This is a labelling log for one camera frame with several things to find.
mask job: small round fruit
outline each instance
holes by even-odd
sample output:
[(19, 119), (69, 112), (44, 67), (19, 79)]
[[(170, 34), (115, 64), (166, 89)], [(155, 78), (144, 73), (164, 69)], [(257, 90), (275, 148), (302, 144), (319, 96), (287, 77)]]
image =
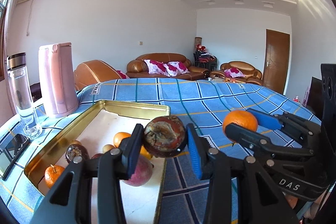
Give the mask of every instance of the small round fruit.
[(72, 144), (65, 153), (65, 159), (70, 163), (76, 156), (81, 156), (84, 160), (90, 159), (89, 153), (83, 145)]
[(113, 144), (115, 147), (118, 147), (121, 143), (121, 141), (124, 139), (124, 138), (128, 138), (130, 137), (131, 134), (129, 133), (126, 133), (126, 132), (118, 132), (116, 135), (114, 135), (114, 138), (113, 138)]
[(50, 165), (44, 172), (44, 179), (47, 187), (50, 189), (59, 176), (63, 173), (65, 168), (59, 165)]
[(188, 141), (182, 121), (174, 115), (157, 117), (144, 129), (142, 144), (155, 157), (175, 157)]
[(153, 155), (149, 154), (143, 145), (141, 146), (141, 149), (140, 149), (140, 155), (144, 156), (145, 158), (149, 160), (153, 158)]
[(99, 157), (101, 157), (103, 155), (104, 155), (103, 153), (95, 154), (95, 155), (92, 156), (92, 159), (99, 158)]
[(71, 141), (69, 143), (69, 145), (72, 145), (72, 144), (79, 144), (79, 145), (82, 145), (82, 143), (80, 141), (77, 141), (77, 140), (74, 140), (74, 141)]
[(285, 199), (289, 203), (290, 207), (294, 209), (294, 207), (296, 206), (298, 202), (298, 198), (292, 195), (285, 194)]
[(244, 110), (233, 110), (228, 115), (226, 115), (223, 122), (223, 133), (225, 136), (225, 128), (230, 123), (235, 123), (251, 131), (257, 131), (258, 129), (258, 121), (256, 117), (254, 117), (254, 115), (250, 112)]
[(129, 180), (123, 180), (123, 182), (131, 186), (142, 186), (150, 180), (152, 174), (152, 163), (144, 156), (139, 155), (134, 174)]
[(106, 144), (103, 146), (103, 154), (105, 154), (107, 151), (110, 151), (111, 149), (115, 148), (114, 145)]

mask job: bottle cap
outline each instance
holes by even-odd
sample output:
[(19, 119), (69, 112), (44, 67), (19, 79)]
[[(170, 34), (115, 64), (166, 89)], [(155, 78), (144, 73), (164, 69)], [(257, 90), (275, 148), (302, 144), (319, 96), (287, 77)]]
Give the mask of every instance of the bottle cap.
[(7, 57), (7, 70), (15, 70), (26, 66), (26, 53), (21, 52)]

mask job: white wall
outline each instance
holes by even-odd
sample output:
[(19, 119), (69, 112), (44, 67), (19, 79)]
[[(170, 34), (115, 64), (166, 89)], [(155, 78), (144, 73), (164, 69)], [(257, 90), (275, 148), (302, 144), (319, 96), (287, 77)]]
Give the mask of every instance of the white wall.
[(217, 57), (219, 65), (238, 60), (263, 72), (266, 29), (290, 34), (292, 43), (290, 16), (244, 8), (197, 10), (197, 36), (203, 38), (202, 45)]
[(293, 54), (286, 96), (302, 101), (321, 63), (336, 63), (336, 8), (331, 0), (299, 0), (292, 18)]
[(177, 52), (193, 59), (196, 11), (180, 0), (34, 0), (16, 7), (8, 54), (27, 52), (30, 83), (39, 82), (41, 45), (71, 42), (73, 68), (101, 59), (126, 71), (149, 52)]

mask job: pink kettle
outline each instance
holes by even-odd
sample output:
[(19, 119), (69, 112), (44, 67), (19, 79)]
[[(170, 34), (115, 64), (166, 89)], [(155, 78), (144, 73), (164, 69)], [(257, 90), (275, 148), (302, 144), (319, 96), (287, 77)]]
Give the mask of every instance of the pink kettle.
[(51, 118), (65, 117), (78, 108), (71, 43), (41, 46), (39, 73), (44, 110)]

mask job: smartphone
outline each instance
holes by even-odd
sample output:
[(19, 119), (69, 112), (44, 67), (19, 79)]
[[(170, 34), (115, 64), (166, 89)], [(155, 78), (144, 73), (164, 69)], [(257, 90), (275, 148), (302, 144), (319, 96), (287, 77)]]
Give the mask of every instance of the smartphone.
[(14, 163), (29, 143), (29, 138), (22, 134), (16, 134), (3, 150), (0, 149), (0, 177), (3, 180), (7, 179)]

